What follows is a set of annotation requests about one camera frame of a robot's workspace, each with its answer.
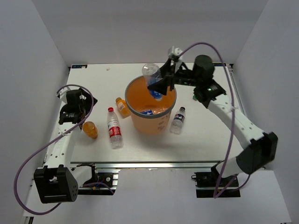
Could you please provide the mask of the clear bottle blue label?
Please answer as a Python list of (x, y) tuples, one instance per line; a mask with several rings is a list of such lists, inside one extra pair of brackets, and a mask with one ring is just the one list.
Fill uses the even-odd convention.
[[(147, 86), (154, 84), (162, 79), (160, 68), (158, 65), (154, 63), (145, 64), (142, 68), (142, 74), (143, 77), (145, 78)], [(153, 90), (148, 90), (148, 91), (156, 101), (162, 100), (163, 95), (161, 93)]]

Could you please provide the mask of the orange juice bottle wide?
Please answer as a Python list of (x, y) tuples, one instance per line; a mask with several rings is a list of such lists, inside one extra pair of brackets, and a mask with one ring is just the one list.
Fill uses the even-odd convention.
[(82, 125), (82, 130), (88, 137), (90, 137), (92, 139), (96, 139), (98, 137), (98, 129), (97, 129), (96, 125), (91, 121), (85, 122)]

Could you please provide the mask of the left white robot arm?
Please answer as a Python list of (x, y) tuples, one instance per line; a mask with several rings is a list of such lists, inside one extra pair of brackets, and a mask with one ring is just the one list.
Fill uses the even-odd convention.
[(99, 175), (92, 163), (82, 163), (71, 168), (71, 157), (78, 140), (84, 118), (91, 112), (97, 99), (83, 88), (59, 91), (63, 101), (58, 119), (58, 137), (52, 152), (42, 168), (34, 172), (34, 181), (42, 203), (74, 202), (84, 184), (94, 186)]

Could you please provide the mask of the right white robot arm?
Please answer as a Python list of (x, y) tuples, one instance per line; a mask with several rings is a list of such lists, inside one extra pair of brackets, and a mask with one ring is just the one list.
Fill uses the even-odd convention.
[(225, 158), (211, 168), (212, 183), (222, 186), (229, 176), (239, 173), (250, 175), (273, 161), (278, 144), (277, 135), (266, 133), (236, 109), (234, 96), (228, 96), (214, 80), (212, 59), (206, 55), (197, 56), (191, 70), (185, 64), (176, 68), (177, 62), (178, 59), (174, 62), (168, 59), (159, 69), (161, 80), (150, 84), (148, 89), (167, 95), (167, 91), (173, 90), (175, 85), (194, 87), (197, 100), (230, 129), (231, 137), (236, 138), (243, 148), (238, 156)]

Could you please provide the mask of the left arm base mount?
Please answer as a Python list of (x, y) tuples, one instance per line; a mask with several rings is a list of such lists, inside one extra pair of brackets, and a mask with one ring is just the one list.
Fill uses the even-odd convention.
[(91, 168), (92, 177), (84, 182), (79, 187), (79, 195), (90, 196), (112, 196), (117, 188), (119, 171), (114, 168), (102, 168), (95, 163), (81, 163), (71, 168), (75, 171), (76, 168), (88, 166)]

